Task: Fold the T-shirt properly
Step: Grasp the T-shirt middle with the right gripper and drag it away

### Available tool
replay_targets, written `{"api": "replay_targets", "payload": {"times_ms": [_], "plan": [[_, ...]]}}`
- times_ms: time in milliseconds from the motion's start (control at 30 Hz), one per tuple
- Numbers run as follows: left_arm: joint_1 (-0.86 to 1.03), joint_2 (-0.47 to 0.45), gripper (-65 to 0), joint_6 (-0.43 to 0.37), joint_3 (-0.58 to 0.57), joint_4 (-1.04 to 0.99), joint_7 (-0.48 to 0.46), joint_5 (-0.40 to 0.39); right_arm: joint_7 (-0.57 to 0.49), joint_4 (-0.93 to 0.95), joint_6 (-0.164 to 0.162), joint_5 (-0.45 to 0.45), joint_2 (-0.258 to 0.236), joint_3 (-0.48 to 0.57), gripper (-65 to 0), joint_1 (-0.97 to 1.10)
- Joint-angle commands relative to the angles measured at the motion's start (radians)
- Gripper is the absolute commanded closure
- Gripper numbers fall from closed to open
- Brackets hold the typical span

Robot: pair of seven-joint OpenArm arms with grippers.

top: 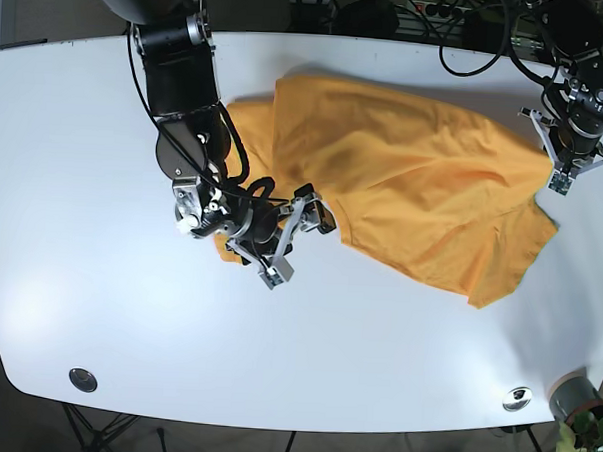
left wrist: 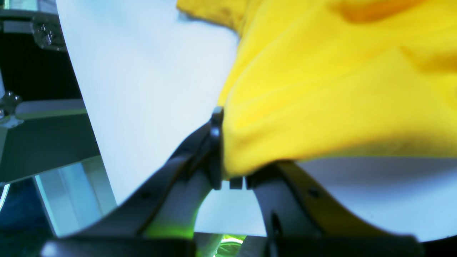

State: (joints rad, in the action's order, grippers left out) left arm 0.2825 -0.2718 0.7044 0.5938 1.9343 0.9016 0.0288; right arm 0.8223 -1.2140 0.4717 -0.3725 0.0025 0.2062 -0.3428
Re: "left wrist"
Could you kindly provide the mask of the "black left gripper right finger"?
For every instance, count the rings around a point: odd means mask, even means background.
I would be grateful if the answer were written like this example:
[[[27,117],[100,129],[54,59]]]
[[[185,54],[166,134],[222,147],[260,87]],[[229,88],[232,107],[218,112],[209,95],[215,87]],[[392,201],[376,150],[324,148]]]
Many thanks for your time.
[[[247,176],[266,239],[250,242],[254,257],[420,257],[415,237],[390,233],[351,213],[290,161]]]

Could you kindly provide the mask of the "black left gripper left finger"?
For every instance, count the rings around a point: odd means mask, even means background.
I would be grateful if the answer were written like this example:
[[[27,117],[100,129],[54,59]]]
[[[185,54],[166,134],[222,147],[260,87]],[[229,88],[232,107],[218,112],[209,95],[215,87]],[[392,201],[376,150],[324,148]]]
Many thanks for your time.
[[[122,205],[73,235],[47,241],[43,257],[196,257],[199,208],[222,187],[224,112],[187,137]]]

